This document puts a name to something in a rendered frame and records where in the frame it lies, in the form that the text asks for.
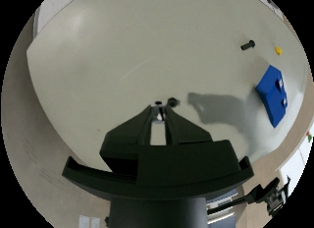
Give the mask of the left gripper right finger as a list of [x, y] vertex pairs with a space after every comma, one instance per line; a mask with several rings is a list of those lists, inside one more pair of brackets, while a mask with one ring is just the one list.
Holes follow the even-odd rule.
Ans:
[[213, 141], [208, 131], [179, 115], [167, 104], [165, 106], [164, 122], [166, 144], [208, 143]]

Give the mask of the black bolt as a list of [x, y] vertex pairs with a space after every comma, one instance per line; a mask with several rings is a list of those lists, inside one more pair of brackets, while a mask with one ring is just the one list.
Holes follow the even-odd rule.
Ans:
[[242, 46], [241, 46], [241, 49], [245, 49], [245, 48], [247, 48], [247, 47], [249, 47], [249, 46], [254, 46], [255, 45], [255, 43], [254, 43], [254, 41], [252, 40], [252, 39], [250, 39], [249, 40], [249, 42], [247, 42], [247, 43], [245, 43], [245, 44], [243, 44]]

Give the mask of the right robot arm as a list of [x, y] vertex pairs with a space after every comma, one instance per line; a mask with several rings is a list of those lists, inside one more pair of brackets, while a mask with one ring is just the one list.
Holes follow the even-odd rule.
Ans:
[[[283, 205], [286, 203], [286, 201], [289, 198], [289, 193], [288, 193], [289, 192], [289, 186], [288, 186], [288, 192], [286, 195], [284, 192], [282, 192], [283, 195], [282, 195], [282, 193], [278, 194], [277, 191], [278, 190], [276, 188], [267, 198], [265, 198], [265, 201], [264, 201], [265, 203], [267, 203], [268, 215], [269, 216], [271, 215], [272, 218], [278, 213], [278, 211], [283, 207]], [[279, 205], [281, 205], [281, 206], [278, 207]], [[270, 208], [270, 207], [272, 207], [272, 208]]]

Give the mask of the blue rack of bins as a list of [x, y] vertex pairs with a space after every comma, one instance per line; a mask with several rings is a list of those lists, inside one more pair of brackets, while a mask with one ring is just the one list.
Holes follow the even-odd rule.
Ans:
[[286, 115], [288, 106], [281, 71], [269, 65], [266, 73], [256, 86], [256, 90], [264, 104], [271, 125], [276, 128]]

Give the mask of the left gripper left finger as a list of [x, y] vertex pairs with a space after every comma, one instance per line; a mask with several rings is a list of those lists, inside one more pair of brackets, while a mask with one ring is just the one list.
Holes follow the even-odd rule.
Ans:
[[[144, 133], [146, 133], [145, 136]], [[150, 104], [136, 116], [107, 132], [103, 142], [151, 144], [151, 133], [152, 110]]]

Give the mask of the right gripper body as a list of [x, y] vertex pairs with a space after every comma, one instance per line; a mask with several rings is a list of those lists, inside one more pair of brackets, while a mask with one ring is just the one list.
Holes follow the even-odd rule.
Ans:
[[286, 195], [287, 192], [288, 192], [288, 186], [289, 186], [289, 183], [286, 183], [286, 184], [284, 185], [284, 187], [281, 188], [281, 189], [278, 191], [278, 194], [281, 193], [281, 192], [285, 192], [285, 195]]

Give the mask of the yellow die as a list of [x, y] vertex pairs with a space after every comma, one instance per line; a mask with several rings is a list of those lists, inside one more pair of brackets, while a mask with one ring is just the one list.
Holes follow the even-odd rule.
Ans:
[[277, 52], [278, 54], [282, 55], [282, 50], [281, 50], [281, 48], [279, 48], [279, 47], [277, 47], [277, 46], [276, 46], [276, 52]]

